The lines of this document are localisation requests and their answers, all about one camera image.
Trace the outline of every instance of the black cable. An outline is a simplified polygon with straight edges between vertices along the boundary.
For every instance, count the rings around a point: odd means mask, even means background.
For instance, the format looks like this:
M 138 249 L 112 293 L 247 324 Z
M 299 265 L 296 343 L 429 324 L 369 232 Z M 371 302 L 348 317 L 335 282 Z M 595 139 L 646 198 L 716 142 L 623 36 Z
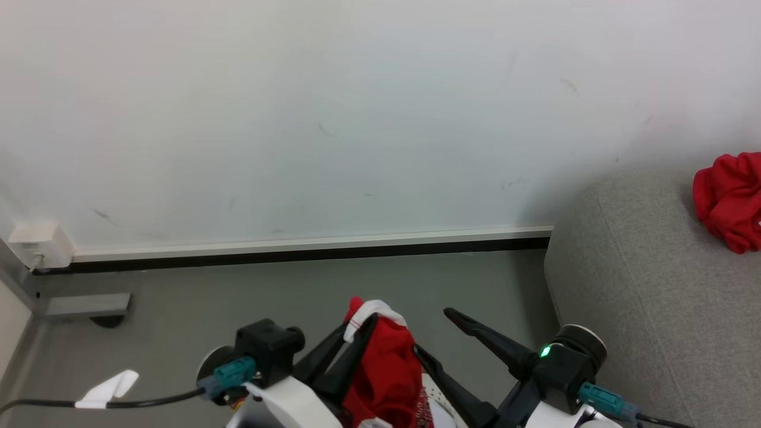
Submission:
M 184 394 L 172 395 L 171 397 L 156 398 L 154 400 L 143 401 L 117 401 L 108 402 L 106 409 L 139 409 L 143 407 L 163 406 L 164 404 L 177 403 L 178 401 L 187 400 L 188 398 L 198 397 L 203 394 L 203 388 L 198 388 Z
M 16 406 L 42 406 L 42 407 L 74 407 L 74 401 L 61 400 L 13 400 L 0 407 L 0 414 Z
M 203 394 L 203 388 L 186 392 L 184 394 L 172 395 L 171 397 L 155 398 L 153 400 L 143 401 L 117 401 L 106 403 L 106 409 L 139 409 L 143 407 L 155 407 L 164 404 L 177 403 L 178 401 L 187 400 L 188 398 L 198 397 Z M 61 400 L 13 400 L 0 407 L 0 414 L 16 406 L 41 406 L 41 407 L 74 407 L 75 401 Z
M 641 420 L 642 422 L 649 422 L 654 423 L 655 425 L 661 425 L 661 426 L 669 426 L 670 428 L 692 428 L 690 425 L 685 425 L 683 423 L 678 422 L 671 422 L 670 420 L 665 419 L 658 419 L 656 417 L 648 416 L 646 414 L 637 414 L 637 419 Z

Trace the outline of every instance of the black baseboard strip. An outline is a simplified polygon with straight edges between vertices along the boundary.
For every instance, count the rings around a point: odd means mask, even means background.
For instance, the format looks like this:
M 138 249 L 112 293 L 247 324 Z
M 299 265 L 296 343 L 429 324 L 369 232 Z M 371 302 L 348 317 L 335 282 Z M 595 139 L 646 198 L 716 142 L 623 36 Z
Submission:
M 172 269 L 176 267 L 220 266 L 225 264 L 278 263 L 299 260 L 352 259 L 417 254 L 468 253 L 472 251 L 536 250 L 547 248 L 549 238 L 500 239 L 493 241 L 442 242 L 439 244 L 391 245 L 387 247 L 335 248 L 329 250 L 274 251 L 269 253 L 222 254 L 216 256 L 169 257 L 140 260 L 72 263 L 62 269 L 35 275 L 123 272 L 127 270 Z

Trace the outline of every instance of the gray floor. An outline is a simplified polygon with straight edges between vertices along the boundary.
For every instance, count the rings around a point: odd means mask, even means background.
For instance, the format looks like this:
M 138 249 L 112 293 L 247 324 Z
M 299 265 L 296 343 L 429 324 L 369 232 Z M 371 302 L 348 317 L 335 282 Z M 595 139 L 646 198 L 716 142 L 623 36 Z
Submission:
M 508 251 L 52 277 L 53 294 L 130 291 L 134 305 L 115 330 L 89 321 L 44 327 L 21 396 L 79 399 L 127 368 L 141 377 L 125 399 L 187 391 L 199 362 L 211 349 L 232 343 L 239 327 L 261 318 L 297 325 L 309 349 L 340 324 L 349 298 L 358 295 L 388 302 L 454 378 L 499 403 L 514 380 L 441 310 L 455 307 L 539 348 L 557 331 L 543 258 L 544 251 Z M 230 416 L 225 408 L 193 399 L 143 410 L 20 407 L 10 426 L 209 428 L 224 426 Z

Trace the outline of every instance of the white cloth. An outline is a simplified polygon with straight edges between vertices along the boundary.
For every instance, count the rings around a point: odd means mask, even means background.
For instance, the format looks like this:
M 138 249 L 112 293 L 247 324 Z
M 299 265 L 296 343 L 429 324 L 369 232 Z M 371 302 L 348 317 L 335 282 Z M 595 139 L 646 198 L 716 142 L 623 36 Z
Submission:
M 343 332 L 343 340 L 348 343 L 353 342 L 354 334 L 373 314 L 378 314 L 381 317 L 390 319 L 397 325 L 407 327 L 407 321 L 404 321 L 404 317 L 395 312 L 386 302 L 383 300 L 368 300 L 359 307 L 357 312 L 352 316 L 352 319 L 349 320 L 349 325 L 346 326 Z

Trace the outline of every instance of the white wall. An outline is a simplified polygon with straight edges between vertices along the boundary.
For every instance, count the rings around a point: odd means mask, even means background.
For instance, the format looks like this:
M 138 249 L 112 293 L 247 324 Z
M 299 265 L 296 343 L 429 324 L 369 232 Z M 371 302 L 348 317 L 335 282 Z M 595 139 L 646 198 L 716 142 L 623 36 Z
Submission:
M 0 382 L 31 318 L 32 311 L 0 281 Z
M 550 225 L 758 150 L 751 0 L 6 0 L 0 235 L 79 249 Z

